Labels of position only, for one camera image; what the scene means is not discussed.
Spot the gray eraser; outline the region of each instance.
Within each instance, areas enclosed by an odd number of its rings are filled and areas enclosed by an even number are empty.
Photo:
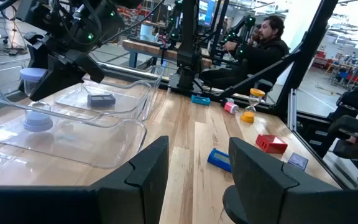
[[[108,108],[116,104],[116,99],[109,95],[88,95],[88,107]]]

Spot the teal object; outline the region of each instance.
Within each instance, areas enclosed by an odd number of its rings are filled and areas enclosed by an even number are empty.
[[[191,96],[191,102],[207,105],[207,106],[211,104],[211,100],[208,97],[195,96],[195,95]]]

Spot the red block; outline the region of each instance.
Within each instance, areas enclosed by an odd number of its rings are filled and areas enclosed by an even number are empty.
[[[256,144],[267,153],[283,154],[287,149],[287,144],[273,134],[260,134],[256,139]]]

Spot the workshop floor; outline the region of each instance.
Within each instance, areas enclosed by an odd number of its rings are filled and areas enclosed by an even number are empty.
[[[12,13],[7,12],[8,17],[12,17]],[[37,32],[39,34],[44,34],[45,32],[23,22],[17,21],[17,30],[20,30],[22,35],[27,32]],[[2,40],[0,40],[0,49],[2,50],[5,47],[10,47],[11,42],[13,41],[14,46],[21,45],[24,46],[25,43],[22,40],[21,35],[17,32],[16,34],[13,31],[14,24],[11,21],[5,21],[0,19],[0,33],[2,35],[8,35],[9,43],[4,45]],[[129,53],[124,50],[120,44],[121,41],[116,44],[108,44],[102,46],[100,49],[95,50],[91,56],[99,60],[100,62],[107,62],[114,65],[127,65],[129,61]],[[8,56],[8,54],[1,52],[0,53],[0,62],[6,62],[8,60],[15,60],[19,58],[29,58],[29,54],[17,55],[17,56]],[[138,64],[148,60],[150,56],[148,55],[138,55]],[[167,64],[165,69],[165,74],[175,73],[176,72],[176,63],[171,62]],[[300,88],[298,90],[297,96],[297,108],[299,111],[305,111],[308,113],[314,113],[321,116],[327,116],[330,112],[333,112],[336,109],[336,100],[339,98],[340,94],[345,92],[345,89],[333,86],[329,83],[327,79],[328,76],[324,75],[324,71],[318,68],[311,67],[310,70],[305,75]],[[273,103],[277,100],[282,86],[275,85],[273,90],[268,94],[269,99],[268,103]],[[347,159],[341,159],[336,157],[332,153],[328,153],[324,157],[324,161],[329,164],[332,170],[342,179],[352,179],[348,182],[349,185],[358,184],[356,177],[358,177],[358,170],[354,164]]]

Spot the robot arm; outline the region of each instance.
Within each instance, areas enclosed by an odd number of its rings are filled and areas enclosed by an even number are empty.
[[[43,5],[39,0],[22,0],[16,17],[26,23],[47,31],[46,35],[28,33],[31,56],[29,67],[45,68],[48,72],[39,81],[30,99],[37,101],[64,88],[82,83],[88,73],[100,83],[103,71],[88,55],[104,40],[115,35],[124,26],[116,5],[137,7],[142,0],[70,0],[78,10],[70,14],[58,0],[53,6]],[[15,3],[1,1],[0,11]]]

